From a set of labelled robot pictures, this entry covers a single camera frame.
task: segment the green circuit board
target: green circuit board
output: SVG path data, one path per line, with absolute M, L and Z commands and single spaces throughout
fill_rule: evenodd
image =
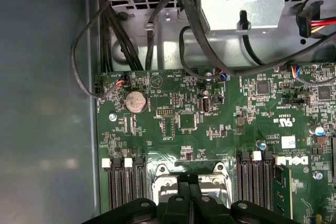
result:
M 300 70 L 309 81 L 334 75 L 334 65 Z M 271 152 L 276 167 L 268 177 L 272 210 L 300 223 L 331 221 L 336 205 L 335 86 L 307 87 L 288 68 L 222 80 L 200 80 L 177 69 L 102 73 L 96 77 L 97 89 L 106 91 L 123 76 L 127 81 L 116 92 L 97 101 L 102 212 L 110 210 L 114 193 L 103 159 L 143 157 L 149 198 L 158 165 L 165 164 L 170 173 L 206 173 L 221 161 L 236 201 L 246 199 L 237 191 L 238 156 L 261 151 L 263 143 L 261 152 Z M 311 134 L 314 125 L 324 128 L 323 136 Z

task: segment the motherboard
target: motherboard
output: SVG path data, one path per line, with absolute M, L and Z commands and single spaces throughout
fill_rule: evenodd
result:
M 195 69 L 203 76 L 218 70 Z M 335 65 L 303 65 L 324 81 Z M 101 209 L 177 193 L 198 173 L 202 194 L 249 200 L 300 223 L 329 223 L 336 207 L 336 88 L 304 85 L 290 66 L 202 80 L 182 69 L 102 73 L 96 91 Z

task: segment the cable clip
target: cable clip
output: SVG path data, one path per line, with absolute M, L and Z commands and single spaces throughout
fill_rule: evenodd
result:
M 147 23 L 144 25 L 144 29 L 146 31 L 153 31 L 153 33 L 155 34 L 155 24 L 154 23 Z

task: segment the sticker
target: sticker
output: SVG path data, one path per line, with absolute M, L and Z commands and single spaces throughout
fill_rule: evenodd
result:
M 295 147 L 296 147 L 295 136 L 282 136 L 281 137 L 281 148 L 294 149 Z

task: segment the gray side panel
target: gray side panel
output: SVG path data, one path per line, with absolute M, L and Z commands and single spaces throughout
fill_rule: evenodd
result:
M 99 209 L 91 102 L 69 57 L 86 0 L 0 2 L 0 222 L 82 223 Z M 87 49 L 78 50 L 86 83 Z

